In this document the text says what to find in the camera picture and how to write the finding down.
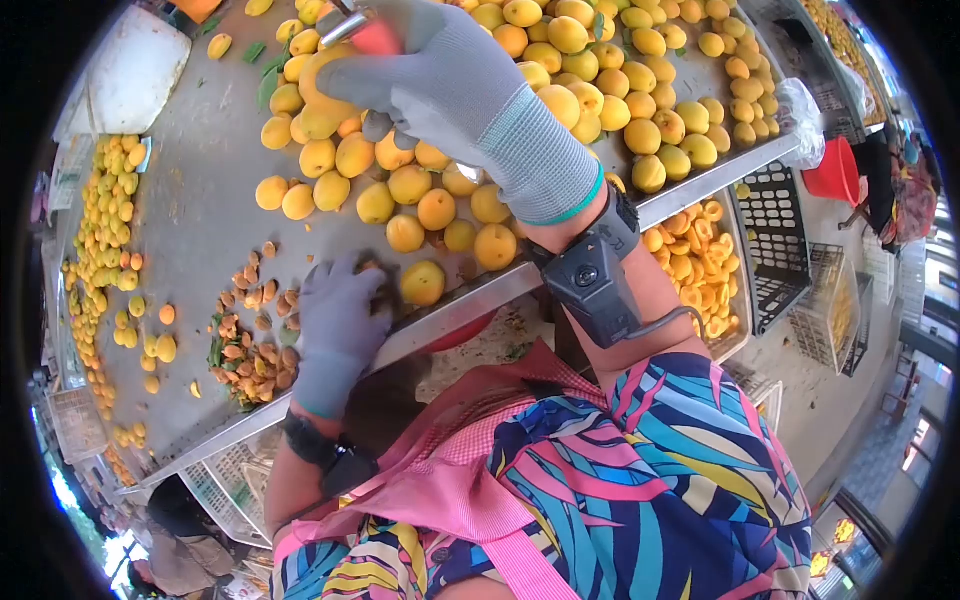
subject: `forearm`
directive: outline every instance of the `forearm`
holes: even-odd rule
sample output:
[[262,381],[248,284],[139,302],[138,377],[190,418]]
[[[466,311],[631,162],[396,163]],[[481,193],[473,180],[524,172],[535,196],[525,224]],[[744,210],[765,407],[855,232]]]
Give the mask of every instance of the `forearm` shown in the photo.
[[[682,306],[677,291],[670,283],[670,278],[642,243],[637,245],[620,264],[627,277],[627,284],[633,293],[643,324],[652,323],[666,316],[671,310]],[[569,312],[567,317],[593,367],[601,389],[605,392],[612,389],[616,378],[624,371],[662,352],[690,352],[710,358],[707,346],[697,337],[688,315],[681,315],[636,340],[618,342],[607,349],[595,345]]]
[[[562,252],[599,216],[607,204],[608,193],[609,187],[604,185],[590,205],[574,218],[558,225],[536,227],[521,223],[520,226],[532,241],[552,253]],[[673,284],[670,283],[670,278],[642,243],[638,244],[620,264],[645,324],[681,306],[680,298]],[[624,371],[660,352],[683,351],[709,357],[707,347],[696,337],[693,325],[687,317],[678,317],[649,335],[637,340],[620,342],[608,349],[596,346],[572,317],[570,322],[601,387],[605,390],[609,389]]]
[[[296,400],[290,402],[290,412],[310,420],[324,436],[337,439],[343,431],[343,423],[317,417],[307,412]],[[288,529],[290,517],[323,499],[321,483],[324,476],[320,468],[297,456],[284,435],[276,451],[274,466],[267,482],[264,517],[267,535],[276,542]],[[326,506],[310,511],[303,518],[316,519],[329,512]]]

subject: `floral shirt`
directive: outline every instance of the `floral shirt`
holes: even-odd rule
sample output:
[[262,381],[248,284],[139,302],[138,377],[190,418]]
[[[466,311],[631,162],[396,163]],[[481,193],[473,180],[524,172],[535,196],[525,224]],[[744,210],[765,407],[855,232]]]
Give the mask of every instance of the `floral shirt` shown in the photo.
[[[797,474],[736,384],[698,355],[654,357],[610,412],[541,399],[495,430],[487,469],[529,510],[524,532],[582,598],[803,598],[810,514]],[[280,561],[275,600],[432,598],[502,581],[483,549],[367,516],[351,543]]]

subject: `plastic bag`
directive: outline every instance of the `plastic bag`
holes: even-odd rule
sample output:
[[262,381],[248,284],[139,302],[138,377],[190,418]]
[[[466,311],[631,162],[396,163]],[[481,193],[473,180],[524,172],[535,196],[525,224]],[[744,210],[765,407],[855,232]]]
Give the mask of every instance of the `plastic bag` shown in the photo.
[[816,169],[827,152],[827,141],[813,95],[802,81],[790,78],[777,85],[777,100],[780,102],[778,120],[784,132],[795,133],[800,138],[800,146],[780,162],[795,169]]
[[840,70],[847,76],[847,84],[853,92],[853,98],[856,101],[856,111],[860,113],[860,119],[866,119],[867,115],[873,113],[876,109],[874,94],[870,92],[870,88],[864,83],[859,73],[849,68],[843,62],[838,61],[837,64],[843,67]]

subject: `black plastic crate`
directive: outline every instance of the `black plastic crate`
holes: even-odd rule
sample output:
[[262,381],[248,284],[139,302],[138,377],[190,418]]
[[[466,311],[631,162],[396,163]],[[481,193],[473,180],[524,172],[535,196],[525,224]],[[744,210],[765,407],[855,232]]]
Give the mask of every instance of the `black plastic crate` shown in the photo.
[[857,273],[856,294],[860,298],[860,327],[856,331],[856,339],[853,340],[853,349],[850,356],[847,357],[847,362],[844,363],[843,370],[840,371],[847,377],[853,377],[870,344],[870,313],[873,312],[874,308],[874,276],[867,273]]
[[810,251],[793,171],[774,160],[743,182],[750,198],[737,200],[736,219],[750,248],[754,335],[761,337],[810,289]]

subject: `glove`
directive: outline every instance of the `glove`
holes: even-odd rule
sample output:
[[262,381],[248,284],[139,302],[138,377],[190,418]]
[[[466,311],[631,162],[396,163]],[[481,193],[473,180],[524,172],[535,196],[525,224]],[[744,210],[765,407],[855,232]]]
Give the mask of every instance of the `glove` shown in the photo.
[[389,313],[370,314],[387,276],[379,269],[353,273],[358,253],[314,267],[300,288],[303,357],[294,399],[324,419],[341,419],[350,390],[387,339]]
[[590,204],[603,169],[534,94],[513,60],[469,14],[425,0],[373,0],[407,54],[334,60],[317,88],[369,108],[370,140],[390,117],[410,147],[421,139],[485,169],[500,200],[531,225],[561,223]]

